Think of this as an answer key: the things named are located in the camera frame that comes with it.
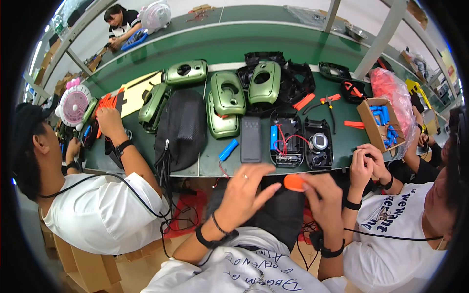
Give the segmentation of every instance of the white fan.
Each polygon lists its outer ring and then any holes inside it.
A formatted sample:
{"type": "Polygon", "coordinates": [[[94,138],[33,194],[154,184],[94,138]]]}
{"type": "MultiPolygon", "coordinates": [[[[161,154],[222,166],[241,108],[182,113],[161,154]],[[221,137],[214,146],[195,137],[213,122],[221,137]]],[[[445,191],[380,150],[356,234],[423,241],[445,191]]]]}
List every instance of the white fan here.
{"type": "Polygon", "coordinates": [[[67,83],[67,90],[55,108],[55,115],[60,117],[65,125],[75,127],[80,131],[83,127],[83,115],[91,98],[90,90],[80,84],[79,78],[74,79],[67,83]]]}
{"type": "Polygon", "coordinates": [[[171,21],[171,9],[166,0],[156,1],[144,6],[138,15],[147,34],[166,28],[171,21]]]}

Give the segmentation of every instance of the fluorescent light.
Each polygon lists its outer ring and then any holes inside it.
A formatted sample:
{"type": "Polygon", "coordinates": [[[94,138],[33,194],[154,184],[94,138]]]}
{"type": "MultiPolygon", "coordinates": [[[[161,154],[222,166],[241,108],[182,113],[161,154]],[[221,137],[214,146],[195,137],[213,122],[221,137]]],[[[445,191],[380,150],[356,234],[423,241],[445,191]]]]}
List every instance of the fluorescent light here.
{"type": "Polygon", "coordinates": [[[60,4],[59,8],[57,8],[57,10],[55,11],[54,15],[56,15],[56,14],[59,13],[60,9],[61,9],[62,6],[65,4],[65,1],[67,1],[67,0],[64,0],[64,1],[60,4]]]}
{"type": "Polygon", "coordinates": [[[32,74],[32,70],[34,69],[34,63],[36,63],[36,58],[38,57],[39,48],[42,45],[42,41],[39,41],[38,46],[36,47],[36,52],[34,53],[34,57],[32,58],[31,68],[30,68],[30,75],[32,74]]]}

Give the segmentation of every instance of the black braided bracelet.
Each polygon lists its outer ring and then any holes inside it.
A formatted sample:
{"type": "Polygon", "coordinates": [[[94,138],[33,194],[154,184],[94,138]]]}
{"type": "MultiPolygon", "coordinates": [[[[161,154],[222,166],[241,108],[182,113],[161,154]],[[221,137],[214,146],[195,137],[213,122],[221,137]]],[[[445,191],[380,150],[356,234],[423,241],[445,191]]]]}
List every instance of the black braided bracelet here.
{"type": "Polygon", "coordinates": [[[222,233],[225,234],[225,235],[229,235],[229,234],[230,234],[230,233],[228,233],[228,232],[226,232],[226,231],[223,231],[223,230],[220,228],[220,226],[218,226],[217,220],[215,220],[215,212],[213,212],[213,213],[211,214],[211,217],[212,217],[212,219],[213,219],[213,222],[214,222],[215,226],[217,227],[217,229],[218,229],[220,232],[222,232],[222,233]]]}

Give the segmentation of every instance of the person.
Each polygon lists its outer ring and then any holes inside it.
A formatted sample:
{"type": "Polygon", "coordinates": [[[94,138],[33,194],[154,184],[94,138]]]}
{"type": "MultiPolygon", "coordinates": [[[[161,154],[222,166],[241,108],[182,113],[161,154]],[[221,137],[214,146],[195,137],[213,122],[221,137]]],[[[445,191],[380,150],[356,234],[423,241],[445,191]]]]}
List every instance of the person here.
{"type": "Polygon", "coordinates": [[[431,135],[422,132],[423,118],[415,106],[413,106],[413,111],[419,128],[416,129],[414,141],[404,154],[405,164],[398,160],[390,163],[388,168],[391,174],[403,183],[424,184],[434,182],[441,169],[447,165],[448,152],[455,141],[457,117],[462,110],[461,107],[458,107],[450,111],[449,138],[443,148],[435,142],[431,135]],[[425,142],[428,142],[428,146],[431,148],[431,160],[429,162],[417,155],[417,146],[423,148],[425,142]]]}
{"type": "MultiPolygon", "coordinates": [[[[96,116],[101,132],[115,147],[129,140],[116,109],[100,109],[96,116]]],[[[21,192],[39,205],[45,225],[67,243],[94,254],[119,255],[160,239],[161,218],[152,215],[124,182],[98,176],[72,187],[90,177],[74,167],[81,144],[76,138],[70,140],[64,176],[59,141],[45,118],[39,106],[18,105],[12,148],[13,178],[21,192]]],[[[121,160],[125,181],[155,213],[166,213],[168,203],[134,145],[123,149],[121,160]]]]}
{"type": "Polygon", "coordinates": [[[324,231],[324,247],[340,252],[330,258],[323,253],[316,279],[290,258],[303,222],[303,193],[285,192],[276,182],[256,195],[262,177],[274,170],[270,164],[243,164],[226,190],[219,182],[199,236],[187,238],[141,292],[344,292],[342,190],[329,174],[301,175],[313,217],[324,231]],[[238,236],[211,251],[202,244],[235,230],[238,236]]]}
{"type": "Polygon", "coordinates": [[[117,50],[137,30],[142,28],[136,10],[127,10],[115,4],[104,13],[104,21],[109,24],[109,43],[111,50],[117,50]]]}
{"type": "Polygon", "coordinates": [[[407,284],[428,260],[442,258],[441,250],[453,236],[463,197],[469,191],[458,181],[456,144],[448,153],[449,164],[434,182],[403,184],[386,169],[376,147],[369,143],[357,147],[347,200],[361,202],[361,208],[356,211],[345,207],[342,217],[345,228],[371,234],[344,232],[344,276],[360,290],[390,292],[407,284]],[[385,194],[362,199],[372,174],[379,178],[385,194]]]}

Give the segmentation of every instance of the blue tray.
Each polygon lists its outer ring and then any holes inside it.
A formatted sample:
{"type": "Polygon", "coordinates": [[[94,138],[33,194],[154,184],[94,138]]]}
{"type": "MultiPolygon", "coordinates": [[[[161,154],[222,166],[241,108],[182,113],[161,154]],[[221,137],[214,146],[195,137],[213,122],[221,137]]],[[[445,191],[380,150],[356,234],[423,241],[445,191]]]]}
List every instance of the blue tray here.
{"type": "Polygon", "coordinates": [[[145,30],[145,28],[141,28],[141,29],[137,30],[136,32],[134,32],[134,34],[133,34],[133,35],[127,40],[127,42],[125,42],[125,44],[122,46],[121,50],[125,51],[125,50],[128,50],[128,49],[130,49],[130,48],[133,48],[133,47],[135,47],[136,45],[142,43],[142,42],[146,39],[146,37],[148,36],[147,33],[144,33],[144,35],[143,35],[138,41],[135,41],[135,42],[133,42],[133,43],[131,43],[131,41],[133,40],[134,35],[135,35],[136,33],[138,33],[139,31],[144,31],[144,30],[145,30]]]}

